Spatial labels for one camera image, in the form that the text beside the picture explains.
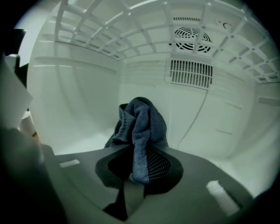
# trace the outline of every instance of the blue towel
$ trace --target blue towel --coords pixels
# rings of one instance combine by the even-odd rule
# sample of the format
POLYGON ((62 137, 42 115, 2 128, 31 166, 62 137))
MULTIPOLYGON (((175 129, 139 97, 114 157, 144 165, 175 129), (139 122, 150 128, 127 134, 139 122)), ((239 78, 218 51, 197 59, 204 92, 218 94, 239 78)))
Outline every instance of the blue towel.
POLYGON ((147 144, 168 146, 165 121, 151 101, 137 97, 119 106, 119 121, 105 147, 120 144, 134 145, 132 179, 148 184, 147 144))

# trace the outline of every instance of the mesh pocket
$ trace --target mesh pocket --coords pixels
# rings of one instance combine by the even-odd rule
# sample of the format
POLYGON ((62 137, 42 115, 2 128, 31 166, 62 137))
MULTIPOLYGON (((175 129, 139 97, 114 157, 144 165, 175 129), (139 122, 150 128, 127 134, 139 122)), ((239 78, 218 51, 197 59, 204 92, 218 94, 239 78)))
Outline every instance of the mesh pocket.
POLYGON ((169 171, 169 161, 159 153, 147 148, 146 155, 150 181, 163 177, 169 171))

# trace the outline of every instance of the circular fan grille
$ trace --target circular fan grille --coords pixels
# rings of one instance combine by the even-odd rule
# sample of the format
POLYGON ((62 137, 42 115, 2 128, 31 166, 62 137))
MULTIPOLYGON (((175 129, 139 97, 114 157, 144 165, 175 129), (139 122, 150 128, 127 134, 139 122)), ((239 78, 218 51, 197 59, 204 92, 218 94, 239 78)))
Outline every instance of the circular fan grille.
MULTIPOLYGON (((175 31, 175 35, 176 37, 180 37, 180 38, 190 38, 190 39, 196 39, 199 33, 199 29, 197 28, 188 28, 188 27, 181 27, 178 30, 175 31)), ((204 33, 202 40, 205 41, 209 41, 211 42, 209 36, 204 33)), ((180 49, 187 49, 187 50, 194 50, 195 45, 194 44, 187 44, 187 43, 176 43, 177 47, 179 47, 180 49)), ((210 51, 210 47, 208 46, 199 46, 198 51, 202 51, 207 53, 208 51, 210 51)))

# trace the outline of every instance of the wire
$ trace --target wire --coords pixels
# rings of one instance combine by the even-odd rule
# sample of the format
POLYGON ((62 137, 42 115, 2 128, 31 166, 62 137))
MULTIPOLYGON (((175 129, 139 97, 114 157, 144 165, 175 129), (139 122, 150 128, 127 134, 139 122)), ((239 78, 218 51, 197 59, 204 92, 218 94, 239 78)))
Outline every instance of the wire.
POLYGON ((199 113, 200 113, 200 111, 201 111, 201 108, 202 108, 203 105, 204 105, 204 102, 205 102, 205 100, 206 100, 206 96, 208 95, 208 92, 209 92, 209 90, 207 90, 207 92, 206 92, 206 94, 205 94, 205 97, 204 97, 204 99, 203 99, 203 102, 202 102, 202 104, 201 104, 201 106, 200 106, 200 109, 199 109, 199 111, 198 111, 197 114, 196 114, 196 117, 194 118, 192 124, 190 125, 190 127, 188 128, 188 130, 186 131, 186 133, 184 134, 184 136, 183 136, 183 138, 181 139, 181 141, 179 142, 177 149, 179 149, 179 146, 180 146, 181 142, 183 141, 183 139, 185 138, 185 136, 188 134, 188 132, 191 130, 191 128, 192 128, 194 122, 196 121, 196 119, 197 119, 197 117, 198 117, 198 115, 199 115, 199 113))

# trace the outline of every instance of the air vent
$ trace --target air vent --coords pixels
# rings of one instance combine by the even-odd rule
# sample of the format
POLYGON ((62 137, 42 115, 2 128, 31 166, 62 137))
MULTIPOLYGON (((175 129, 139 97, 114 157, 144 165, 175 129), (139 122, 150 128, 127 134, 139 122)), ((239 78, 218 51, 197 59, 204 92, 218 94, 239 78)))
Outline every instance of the air vent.
MULTIPOLYGON (((191 40, 196 40, 198 33, 199 33, 199 29, 198 28, 190 28, 190 27, 181 27, 178 30, 175 31, 175 35, 178 38, 189 38, 191 40)), ((204 41, 209 41, 211 42, 209 36, 204 33, 202 40, 204 41)), ((195 45, 194 44, 187 44, 187 43, 176 43, 177 47, 179 47, 180 49, 186 49, 186 50, 194 50, 195 45)), ((207 53, 208 51, 210 51, 210 47, 208 46, 199 46, 198 51, 202 51, 204 53, 207 53)))
POLYGON ((200 19, 198 18, 191 18, 191 17, 173 17, 174 21, 197 21, 199 22, 200 19))
POLYGON ((209 89, 212 84, 213 67, 187 60, 170 60, 166 67, 166 81, 172 84, 209 89))

